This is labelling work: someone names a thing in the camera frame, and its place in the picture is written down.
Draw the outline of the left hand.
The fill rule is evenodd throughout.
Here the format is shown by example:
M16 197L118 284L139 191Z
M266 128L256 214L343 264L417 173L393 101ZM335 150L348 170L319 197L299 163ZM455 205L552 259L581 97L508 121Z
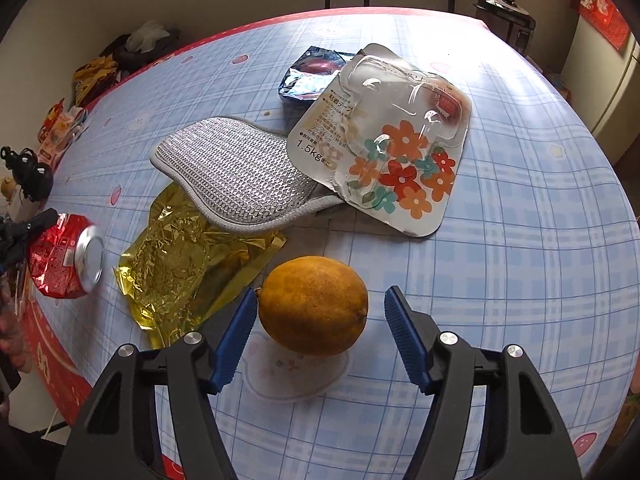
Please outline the left hand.
M1 351L9 358L11 364L23 373L29 373L32 360L25 347L24 334L14 311L9 283L1 280L1 315L0 315Z

